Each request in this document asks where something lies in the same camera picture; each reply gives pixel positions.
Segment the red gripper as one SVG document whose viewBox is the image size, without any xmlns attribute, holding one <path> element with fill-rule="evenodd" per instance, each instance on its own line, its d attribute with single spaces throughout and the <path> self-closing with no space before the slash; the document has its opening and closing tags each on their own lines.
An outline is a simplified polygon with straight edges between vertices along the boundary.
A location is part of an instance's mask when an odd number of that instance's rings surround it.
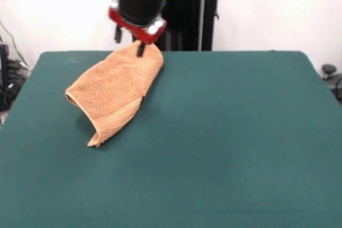
<svg viewBox="0 0 342 228">
<path fill-rule="evenodd" d="M 121 43 L 122 28 L 130 31 L 132 35 L 140 40 L 137 48 L 137 57 L 142 57 L 146 44 L 155 43 L 166 28 L 167 22 L 158 15 L 150 25 L 138 26 L 125 20 L 119 13 L 119 3 L 117 0 L 112 0 L 108 10 L 109 18 L 116 23 L 114 33 L 114 41 L 117 44 Z"/>
</svg>

